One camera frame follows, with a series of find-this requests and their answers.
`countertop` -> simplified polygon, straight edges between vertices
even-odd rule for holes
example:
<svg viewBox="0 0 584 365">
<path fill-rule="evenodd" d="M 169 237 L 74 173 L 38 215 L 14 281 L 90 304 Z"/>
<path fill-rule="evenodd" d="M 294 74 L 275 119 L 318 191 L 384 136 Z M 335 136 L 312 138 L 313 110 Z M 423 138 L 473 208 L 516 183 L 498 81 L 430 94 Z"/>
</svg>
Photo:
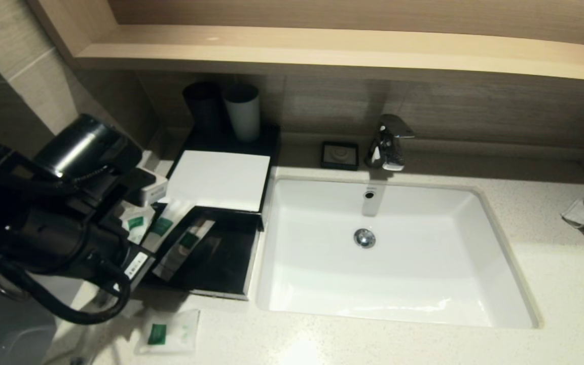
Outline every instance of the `countertop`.
<svg viewBox="0 0 584 365">
<path fill-rule="evenodd" d="M 385 177 L 365 169 L 313 168 L 317 156 L 313 148 L 283 149 L 276 177 L 359 183 Z M 118 317 L 105 328 L 94 364 L 584 364 L 584 236 L 560 218 L 575 199 L 584 197 L 582 167 L 562 160 L 427 154 L 411 155 L 407 164 L 402 173 L 388 176 L 387 183 L 482 192 L 507 238 L 538 328 L 269 312 L 254 301 L 188 296 L 180 309 L 201 310 L 194 355 L 134 355 L 142 319 Z M 265 236 L 258 242 L 250 298 L 258 291 Z M 91 295 L 87 289 L 81 289 L 76 303 Z M 181 301 L 172 293 L 137 295 L 158 305 Z M 68 363 L 78 332 L 78 327 L 63 323 L 45 364 Z"/>
</svg>

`wooden shelf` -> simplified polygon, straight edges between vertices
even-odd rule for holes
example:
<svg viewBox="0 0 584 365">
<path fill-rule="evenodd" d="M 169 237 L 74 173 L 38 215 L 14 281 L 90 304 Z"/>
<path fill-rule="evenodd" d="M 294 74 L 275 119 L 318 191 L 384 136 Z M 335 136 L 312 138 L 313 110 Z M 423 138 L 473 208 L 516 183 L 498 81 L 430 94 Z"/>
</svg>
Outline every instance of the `wooden shelf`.
<svg viewBox="0 0 584 365">
<path fill-rule="evenodd" d="M 28 2 L 74 67 L 237 74 L 332 71 L 387 79 L 417 70 L 436 77 L 441 71 L 459 71 L 495 79 L 584 81 L 582 44 L 385 30 L 119 25 L 106 0 Z"/>
</svg>

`faucet handle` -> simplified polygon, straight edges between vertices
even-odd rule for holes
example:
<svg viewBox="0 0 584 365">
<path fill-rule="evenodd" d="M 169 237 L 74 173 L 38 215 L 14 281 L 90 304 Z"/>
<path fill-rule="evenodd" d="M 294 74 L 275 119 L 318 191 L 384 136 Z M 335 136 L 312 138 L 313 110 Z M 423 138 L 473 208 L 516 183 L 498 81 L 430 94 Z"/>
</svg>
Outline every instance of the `faucet handle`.
<svg viewBox="0 0 584 365">
<path fill-rule="evenodd" d="M 416 136 L 407 123 L 394 114 L 382 114 L 378 124 L 380 131 L 388 131 L 396 138 L 414 138 Z"/>
</svg>

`sink drain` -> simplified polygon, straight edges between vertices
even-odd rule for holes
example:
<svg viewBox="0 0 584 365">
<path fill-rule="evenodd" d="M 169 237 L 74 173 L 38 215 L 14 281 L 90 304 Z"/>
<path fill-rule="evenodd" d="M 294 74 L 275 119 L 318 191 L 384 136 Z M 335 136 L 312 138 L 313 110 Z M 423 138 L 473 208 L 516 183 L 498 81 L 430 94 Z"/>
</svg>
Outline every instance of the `sink drain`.
<svg viewBox="0 0 584 365">
<path fill-rule="evenodd" d="M 353 238 L 355 239 L 355 243 L 362 248 L 371 248 L 375 245 L 375 234 L 366 228 L 355 231 Z"/>
</svg>

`black cord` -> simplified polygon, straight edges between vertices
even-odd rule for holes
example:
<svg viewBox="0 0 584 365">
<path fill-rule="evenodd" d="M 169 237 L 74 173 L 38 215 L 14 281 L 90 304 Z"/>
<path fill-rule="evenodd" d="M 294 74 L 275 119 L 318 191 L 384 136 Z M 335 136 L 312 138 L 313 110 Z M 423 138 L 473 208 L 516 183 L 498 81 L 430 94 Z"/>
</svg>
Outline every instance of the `black cord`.
<svg viewBox="0 0 584 365">
<path fill-rule="evenodd" d="M 116 303 L 114 303 L 111 308 L 100 312 L 87 313 L 72 309 L 68 305 L 65 305 L 42 285 L 33 280 L 33 278 L 23 269 L 10 263 L 10 261 L 5 259 L 4 256 L 0 255 L 0 272 L 6 277 L 6 279 L 10 280 L 19 288 L 28 291 L 28 293 L 48 309 L 49 312 L 65 321 L 76 323 L 78 325 L 94 325 L 108 321 L 109 319 L 112 319 L 112 317 L 118 315 L 130 300 L 130 279 L 128 279 L 127 275 L 125 275 L 120 268 L 114 266 L 105 259 L 100 259 L 99 268 L 109 273 L 114 278 L 119 285 L 120 294 Z"/>
</svg>

